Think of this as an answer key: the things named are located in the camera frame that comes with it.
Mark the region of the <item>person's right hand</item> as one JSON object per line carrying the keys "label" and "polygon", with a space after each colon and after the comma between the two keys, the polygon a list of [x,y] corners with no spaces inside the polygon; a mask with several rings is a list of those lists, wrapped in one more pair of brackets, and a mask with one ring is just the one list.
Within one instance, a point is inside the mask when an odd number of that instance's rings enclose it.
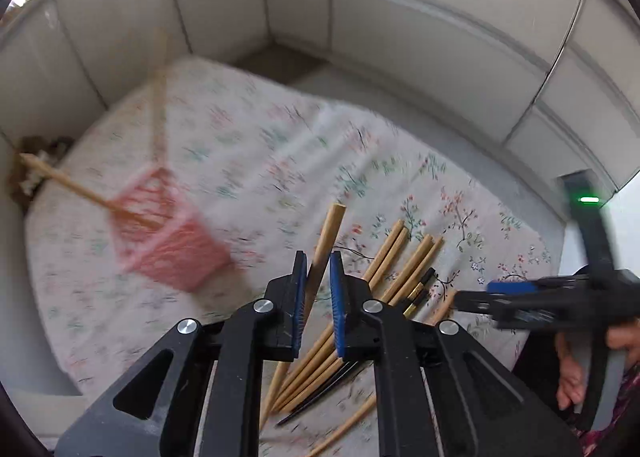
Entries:
{"label": "person's right hand", "polygon": [[[639,362],[639,318],[635,318],[630,323],[610,327],[606,334],[606,343],[611,350],[625,353],[626,370],[636,366]],[[570,404],[577,404],[584,400],[586,381],[582,366],[574,358],[564,333],[555,335],[554,344],[560,361],[559,388],[556,392],[556,399],[560,410],[564,411]]]}

